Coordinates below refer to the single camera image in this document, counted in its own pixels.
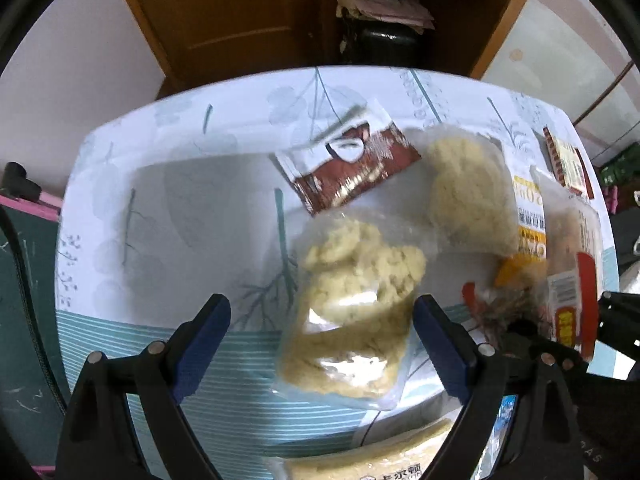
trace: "wall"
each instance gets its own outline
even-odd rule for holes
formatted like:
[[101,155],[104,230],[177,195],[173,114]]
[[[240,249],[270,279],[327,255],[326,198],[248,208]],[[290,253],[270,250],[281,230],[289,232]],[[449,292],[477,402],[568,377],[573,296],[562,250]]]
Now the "wall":
[[62,194],[91,130],[148,104],[162,73],[124,0],[55,0],[0,76],[0,164]]
[[640,140],[640,72],[610,89],[630,62],[588,0],[528,0],[482,80],[562,108],[600,166]]

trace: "blue gripper pad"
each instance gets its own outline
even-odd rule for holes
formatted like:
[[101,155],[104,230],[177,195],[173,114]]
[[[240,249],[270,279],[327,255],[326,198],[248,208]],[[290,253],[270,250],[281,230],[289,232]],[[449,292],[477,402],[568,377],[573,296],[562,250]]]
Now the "blue gripper pad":
[[230,323],[229,300],[221,294],[214,294],[185,328],[183,332],[191,329],[191,342],[175,365],[172,394],[176,404],[196,392]]
[[449,320],[429,294],[415,300],[414,326],[444,389],[465,404],[478,365],[475,342],[462,325]]

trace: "black cable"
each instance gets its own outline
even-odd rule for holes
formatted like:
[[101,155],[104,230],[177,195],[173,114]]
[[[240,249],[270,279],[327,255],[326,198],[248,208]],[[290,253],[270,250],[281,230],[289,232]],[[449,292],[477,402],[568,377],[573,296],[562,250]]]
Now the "black cable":
[[33,343],[33,349],[38,357],[40,369],[47,381],[51,395],[56,401],[62,415],[65,415],[66,402],[62,396],[62,391],[56,381],[56,377],[53,375],[51,363],[49,363],[49,358],[47,357],[47,353],[44,349],[44,343],[42,342],[42,336],[40,335],[40,329],[38,328],[36,313],[33,309],[33,300],[31,299],[31,289],[29,288],[27,268],[24,265],[24,257],[22,256],[22,249],[20,248],[18,234],[16,233],[14,224],[11,222],[11,219],[7,215],[3,206],[0,206],[0,228],[2,229],[6,240],[9,242],[9,248],[11,249],[11,254],[14,257],[15,273],[18,279],[18,288],[20,289],[24,319],[27,322],[29,335],[31,336],[31,342]]

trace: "barcode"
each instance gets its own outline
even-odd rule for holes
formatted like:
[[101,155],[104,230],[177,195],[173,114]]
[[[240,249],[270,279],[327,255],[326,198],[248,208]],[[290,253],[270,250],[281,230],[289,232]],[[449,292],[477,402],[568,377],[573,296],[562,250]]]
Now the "barcode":
[[556,308],[561,306],[575,306],[578,302],[577,280],[575,274],[549,279],[549,289],[553,297],[553,305]]
[[533,213],[521,207],[518,208],[518,220],[523,227],[535,227],[536,229],[545,229],[545,218],[538,213]]

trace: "white tablecloth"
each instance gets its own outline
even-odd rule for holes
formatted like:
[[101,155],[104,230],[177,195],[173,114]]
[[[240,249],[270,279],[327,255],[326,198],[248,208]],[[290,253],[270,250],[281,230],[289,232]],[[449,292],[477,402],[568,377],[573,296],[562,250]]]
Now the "white tablecloth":
[[[56,303],[71,385],[91,350],[103,349],[108,356],[139,352],[149,341],[167,338],[220,292],[232,302],[232,331],[183,409],[224,478],[268,478],[261,455],[357,446],[441,411],[442,387],[424,351],[415,358],[401,409],[392,416],[287,402],[269,390],[278,331],[292,306],[292,241],[308,219],[269,154],[308,143],[373,98],[410,139],[428,126],[452,123],[512,144],[530,163],[546,166],[541,135],[548,126],[588,160],[558,108],[478,81],[419,70],[323,67],[265,73],[135,110],[89,134],[65,194]],[[425,186],[412,180],[410,171],[358,201],[389,210],[421,207]],[[616,290],[609,219],[591,166],[588,173],[606,248],[605,286]],[[464,320],[465,309],[455,307],[462,303],[462,284],[487,281],[494,271],[494,258],[448,254],[431,267],[428,286],[442,306],[452,307],[454,318]],[[612,369],[612,359],[611,352],[598,348],[603,372]],[[152,454],[135,402],[132,414],[143,448]],[[161,470],[153,458],[150,465]]]

